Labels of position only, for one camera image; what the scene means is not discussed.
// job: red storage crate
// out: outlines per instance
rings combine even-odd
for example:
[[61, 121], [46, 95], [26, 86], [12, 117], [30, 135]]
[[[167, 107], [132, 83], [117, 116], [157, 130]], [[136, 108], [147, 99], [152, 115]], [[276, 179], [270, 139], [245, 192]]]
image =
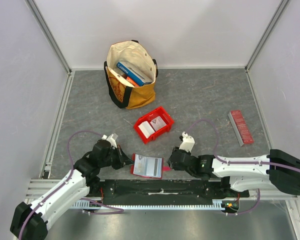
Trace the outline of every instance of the red storage crate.
[[[161, 117], [162, 120], [165, 122], [166, 126], [160, 128], [158, 131], [155, 131], [148, 138], [146, 138], [138, 126], [140, 124], [142, 124], [143, 122], [150, 123], [156, 117]], [[169, 132], [172, 128], [172, 124], [174, 124], [174, 123], [175, 123], [175, 121], [170, 117], [170, 115], [166, 112], [166, 110], [162, 106], [159, 106], [155, 110], [153, 110], [153, 111], [149, 112], [148, 114], [140, 117], [136, 121], [136, 123], [134, 124], [133, 128], [139, 134], [139, 136], [142, 139], [143, 143], [147, 144], [148, 142], [156, 140], [156, 138], [159, 137], [161, 134]]]

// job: gray floor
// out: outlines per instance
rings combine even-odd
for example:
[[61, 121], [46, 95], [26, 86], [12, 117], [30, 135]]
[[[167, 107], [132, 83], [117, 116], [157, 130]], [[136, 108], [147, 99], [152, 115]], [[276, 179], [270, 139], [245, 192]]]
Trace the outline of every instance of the gray floor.
[[[242, 201], [242, 210], [251, 202]], [[130, 210], [118, 215], [68, 210], [46, 240], [297, 240], [285, 202], [261, 202], [241, 216], [220, 211]]]
[[[156, 100], [142, 108], [117, 108], [108, 95], [103, 71], [77, 71], [64, 114], [52, 162], [51, 178], [61, 179], [70, 169], [67, 141], [79, 130], [118, 134], [117, 142], [131, 156], [138, 153], [169, 158], [172, 148], [181, 142], [179, 135], [194, 121], [207, 118], [220, 133], [218, 154], [228, 157], [252, 157], [269, 152], [249, 83], [243, 69], [166, 69], [159, 71], [155, 86]], [[143, 144], [133, 129], [137, 119], [163, 106], [174, 119], [169, 133]], [[241, 110], [254, 144], [240, 147], [229, 122], [231, 110]], [[196, 145], [194, 155], [212, 154], [216, 136], [206, 123], [196, 126], [191, 135]], [[91, 133], [79, 134], [70, 150], [74, 160], [90, 151], [99, 139]], [[103, 168], [102, 179], [135, 179], [128, 166], [113, 170]], [[190, 179], [181, 171], [164, 172], [165, 179]], [[241, 210], [254, 202], [242, 201]], [[237, 217], [225, 217], [220, 211], [126, 211], [123, 215], [87, 216], [67, 211], [49, 231], [47, 240], [295, 240], [296, 236], [284, 201], [262, 202], [256, 210]]]
[[[220, 133], [218, 154], [228, 157], [252, 157], [269, 152], [244, 69], [161, 69], [155, 85], [153, 103], [137, 109], [119, 109], [109, 95], [102, 70], [76, 71], [57, 141], [50, 178], [61, 179], [70, 169], [67, 141], [79, 130], [92, 130], [102, 134], [118, 134], [117, 143], [131, 156], [138, 153], [166, 160], [174, 146], [181, 143], [179, 135], [194, 121], [207, 118], [215, 122]], [[169, 133], [148, 144], [143, 144], [133, 125], [138, 118], [163, 106], [174, 119]], [[254, 143], [239, 146], [228, 119], [231, 110], [241, 110]], [[199, 123], [190, 132], [196, 141], [194, 155], [212, 154], [216, 136], [210, 125]], [[74, 160], [90, 151], [99, 139], [91, 133], [75, 137], [70, 150]], [[128, 166], [113, 170], [103, 168], [102, 179], [135, 179]], [[191, 179], [181, 171], [164, 172], [164, 179]]]

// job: white wall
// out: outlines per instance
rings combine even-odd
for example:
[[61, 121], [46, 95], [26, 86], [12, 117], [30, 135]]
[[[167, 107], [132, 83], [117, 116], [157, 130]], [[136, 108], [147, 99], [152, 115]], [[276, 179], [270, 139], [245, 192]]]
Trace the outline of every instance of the white wall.
[[139, 40], [160, 67], [244, 66], [280, 0], [35, 0], [72, 68]]
[[300, 0], [288, 5], [250, 76], [273, 148], [300, 159]]
[[67, 79], [24, 0], [0, 0], [0, 240], [37, 178]]

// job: small box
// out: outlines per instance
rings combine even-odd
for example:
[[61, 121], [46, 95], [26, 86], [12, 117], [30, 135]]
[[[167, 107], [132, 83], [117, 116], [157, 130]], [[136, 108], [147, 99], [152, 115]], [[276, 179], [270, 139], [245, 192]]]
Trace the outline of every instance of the small box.
[[242, 116], [240, 110], [230, 111], [228, 114], [236, 138], [239, 141], [240, 147], [244, 144], [253, 144], [254, 139], [251, 136], [251, 133], [247, 127], [246, 121]]

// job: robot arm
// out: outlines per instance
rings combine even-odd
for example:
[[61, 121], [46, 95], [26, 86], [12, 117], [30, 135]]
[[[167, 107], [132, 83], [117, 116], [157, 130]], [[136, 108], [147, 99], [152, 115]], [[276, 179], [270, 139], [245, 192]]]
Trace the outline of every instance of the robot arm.
[[[180, 136], [182, 143], [175, 147], [169, 158], [169, 165], [174, 170], [184, 170], [191, 176], [209, 180], [221, 178], [230, 189], [243, 192], [249, 189], [278, 189], [283, 193], [300, 195], [300, 173], [268, 164], [227, 164], [219, 161], [214, 155], [191, 155], [195, 144], [193, 137], [186, 133]], [[228, 162], [277, 163], [300, 169], [300, 160], [277, 149], [270, 154], [256, 157], [221, 157]]]
[[[43, 240], [48, 234], [48, 230], [57, 219], [67, 211], [76, 201], [87, 196], [91, 189], [99, 189], [100, 179], [97, 175], [103, 167], [112, 166], [120, 169], [125, 165], [133, 164], [117, 145], [117, 135], [111, 134], [109, 137], [103, 136], [93, 147], [91, 152], [86, 153], [81, 159], [76, 161], [71, 178], [71, 171], [52, 189], [43, 196], [26, 204], [21, 202], [15, 209], [10, 231], [19, 236], [21, 227], [26, 218], [31, 214], [36, 206], [40, 206], [31, 216], [22, 234], [22, 240]], [[64, 184], [47, 201], [42, 202], [46, 196], [54, 192], [60, 185]]]
[[[54, 188], [34, 200], [31, 204], [20, 203], [15, 209], [10, 231], [18, 237], [26, 218], [31, 214], [33, 209], [39, 206], [25, 225], [22, 240], [44, 240], [52, 225], [76, 201], [88, 194], [95, 195], [100, 190], [101, 183], [98, 174], [101, 168], [112, 166], [117, 170], [125, 165], [133, 164], [133, 161], [124, 154], [120, 145], [117, 145], [117, 137], [115, 133], [109, 137], [104, 135], [93, 146], [92, 151], [87, 152], [81, 159], [76, 161], [70, 179], [69, 175], [71, 171]], [[267, 164], [222, 163], [214, 155], [200, 155], [195, 157], [191, 155], [195, 144], [193, 137], [182, 133], [180, 139], [182, 143], [180, 147], [173, 149], [168, 163], [174, 170], [186, 171], [191, 176], [201, 179], [201, 181], [195, 180], [199, 186], [195, 187], [194, 190], [198, 191], [205, 198], [215, 199], [219, 196], [218, 199], [223, 199], [229, 196], [229, 192], [236, 196], [238, 192], [249, 189], [269, 188], [277, 188], [281, 192], [291, 195], [300, 195], [300, 173], [298, 172]], [[230, 162], [274, 162], [300, 169], [299, 159], [283, 151], [274, 149], [270, 150], [269, 155], [251, 158], [220, 158]], [[213, 184], [209, 188], [204, 187], [204, 185], [211, 184], [209, 180], [213, 178], [221, 178], [220, 184], [212, 182]], [[183, 191], [183, 194], [180, 194], [180, 196], [188, 194], [187, 188], [185, 188], [182, 182], [171, 183], [168, 181], [166, 183], [157, 180], [143, 180], [142, 186], [145, 186], [146, 182], [148, 183], [146, 187], [148, 191], [156, 191], [160, 183], [163, 183], [165, 188], [171, 188], [174, 191]], [[122, 192], [132, 189], [133, 192], [144, 196], [140, 182], [137, 181], [135, 185], [133, 185], [133, 181], [129, 181], [129, 183], [132, 185], [128, 185], [128, 187], [125, 187], [127, 183], [119, 184], [117, 187], [123, 187], [123, 189], [118, 190], [116, 194], [120, 195]], [[47, 201], [42, 202], [46, 196], [50, 195], [56, 188], [63, 184], [65, 185], [47, 199]]]

